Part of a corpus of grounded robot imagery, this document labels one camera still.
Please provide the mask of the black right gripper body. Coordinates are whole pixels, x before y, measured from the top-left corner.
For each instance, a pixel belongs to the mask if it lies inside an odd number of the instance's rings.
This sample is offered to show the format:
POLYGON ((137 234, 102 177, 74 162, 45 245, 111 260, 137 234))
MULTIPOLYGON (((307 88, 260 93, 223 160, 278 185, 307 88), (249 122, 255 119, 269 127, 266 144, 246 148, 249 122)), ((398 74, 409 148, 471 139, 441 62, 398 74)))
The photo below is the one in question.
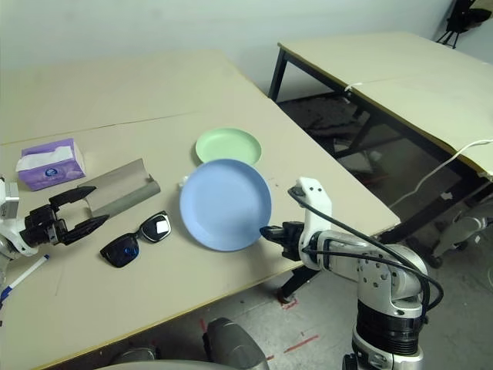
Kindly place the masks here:
POLYGON ((304 231, 304 223, 299 221, 286 221, 283 222, 282 228, 282 256, 291 261, 300 261, 299 243, 304 231))

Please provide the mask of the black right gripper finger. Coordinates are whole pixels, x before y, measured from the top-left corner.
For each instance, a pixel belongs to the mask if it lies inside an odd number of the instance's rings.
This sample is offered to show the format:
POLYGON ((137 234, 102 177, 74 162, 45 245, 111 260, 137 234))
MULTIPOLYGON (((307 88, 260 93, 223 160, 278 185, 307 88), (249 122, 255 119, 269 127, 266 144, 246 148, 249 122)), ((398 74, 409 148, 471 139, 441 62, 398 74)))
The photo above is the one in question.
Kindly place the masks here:
POLYGON ((283 244, 286 240, 286 231, 283 227, 265 226, 260 228, 260 234, 267 241, 283 244))

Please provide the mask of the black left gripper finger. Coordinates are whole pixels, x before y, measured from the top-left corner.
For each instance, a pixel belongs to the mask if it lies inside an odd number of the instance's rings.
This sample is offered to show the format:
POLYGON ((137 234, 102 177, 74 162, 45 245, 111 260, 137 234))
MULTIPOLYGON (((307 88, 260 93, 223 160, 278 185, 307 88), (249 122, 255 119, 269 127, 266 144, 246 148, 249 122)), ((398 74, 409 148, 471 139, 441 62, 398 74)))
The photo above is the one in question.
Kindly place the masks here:
POLYGON ((106 214, 98 217, 92 217, 80 224, 76 224, 72 230, 64 231, 59 236, 59 242, 64 245, 75 243, 76 241, 90 235, 97 228, 101 227, 108 219, 109 215, 106 214))
POLYGON ((73 204, 79 200, 86 198, 91 192, 96 190, 94 186, 81 186, 71 190, 67 190, 54 197, 49 198, 49 203, 53 210, 58 210, 65 204, 73 204))

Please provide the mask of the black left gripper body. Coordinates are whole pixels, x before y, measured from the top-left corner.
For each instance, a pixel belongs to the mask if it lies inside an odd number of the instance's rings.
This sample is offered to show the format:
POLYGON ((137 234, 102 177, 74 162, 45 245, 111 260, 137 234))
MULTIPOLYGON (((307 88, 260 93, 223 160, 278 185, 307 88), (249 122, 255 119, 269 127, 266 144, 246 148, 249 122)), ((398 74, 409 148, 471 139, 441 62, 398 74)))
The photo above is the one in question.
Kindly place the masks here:
POLYGON ((71 244, 69 230, 65 221, 58 218, 58 211, 59 207, 51 204, 32 210, 24 220, 23 241, 30 247, 41 244, 71 244))

